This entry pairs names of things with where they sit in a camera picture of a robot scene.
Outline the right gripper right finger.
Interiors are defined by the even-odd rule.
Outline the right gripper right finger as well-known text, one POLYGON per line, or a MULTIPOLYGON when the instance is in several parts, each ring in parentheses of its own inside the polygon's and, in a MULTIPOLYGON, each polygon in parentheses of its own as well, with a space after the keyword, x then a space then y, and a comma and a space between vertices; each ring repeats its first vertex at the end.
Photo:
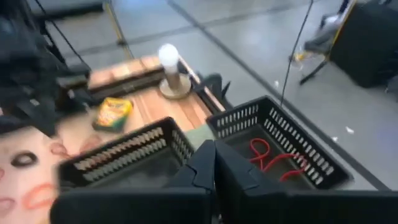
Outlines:
POLYGON ((237 151, 215 142, 215 187, 222 221, 234 224, 283 222, 286 193, 237 151))

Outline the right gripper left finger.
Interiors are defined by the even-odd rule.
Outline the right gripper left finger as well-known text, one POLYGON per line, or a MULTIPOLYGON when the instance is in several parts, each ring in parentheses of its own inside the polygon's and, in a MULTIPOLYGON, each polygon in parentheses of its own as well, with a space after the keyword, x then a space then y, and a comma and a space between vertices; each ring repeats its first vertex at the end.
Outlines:
POLYGON ((204 141, 174 176, 174 187, 182 191, 178 223, 211 223, 215 209, 215 159, 213 140, 204 141))

